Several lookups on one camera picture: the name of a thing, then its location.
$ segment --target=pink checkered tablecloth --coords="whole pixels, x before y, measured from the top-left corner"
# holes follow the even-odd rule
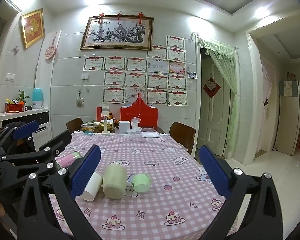
[[[127,168],[129,176],[121,199],[105,197],[102,189],[92,202],[76,197],[85,217],[103,239],[197,240],[225,201],[203,167],[170,136],[74,133],[59,157],[74,150],[85,155],[93,144],[102,153],[96,171],[103,174],[107,165],[116,162]],[[149,192],[138,194],[131,186],[132,177],[143,172],[150,174],[153,182]],[[50,195],[50,199],[62,230],[71,234],[55,196]]]

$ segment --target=tile floor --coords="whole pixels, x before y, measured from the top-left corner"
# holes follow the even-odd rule
[[[297,149],[294,156],[281,152],[267,152],[246,166],[234,159],[226,161],[232,168],[240,168],[249,175],[261,176],[264,172],[272,175],[281,204],[283,239],[285,239],[300,221],[300,150]],[[246,195],[238,214],[239,225],[249,200],[250,195]]]

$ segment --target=white countertop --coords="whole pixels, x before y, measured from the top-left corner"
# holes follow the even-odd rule
[[[31,114],[39,114],[39,113],[44,113],[48,112],[49,108],[40,108],[40,109],[32,109],[20,113],[0,113],[0,121],[12,119],[12,118],[17,118],[21,116],[26,116],[26,115],[31,115]]]

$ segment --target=red and gold artwork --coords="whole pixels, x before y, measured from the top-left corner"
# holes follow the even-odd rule
[[[44,38],[43,8],[20,17],[22,42],[25,49]]]
[[[203,86],[204,91],[208,94],[210,98],[220,90],[220,86],[215,82],[215,80],[211,77],[206,84]]]

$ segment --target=framed painting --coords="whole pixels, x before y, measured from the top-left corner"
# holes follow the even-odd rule
[[[80,49],[151,50],[153,18],[137,15],[90,17]]]
[[[25,49],[45,37],[43,8],[22,15],[19,19],[22,44]]]

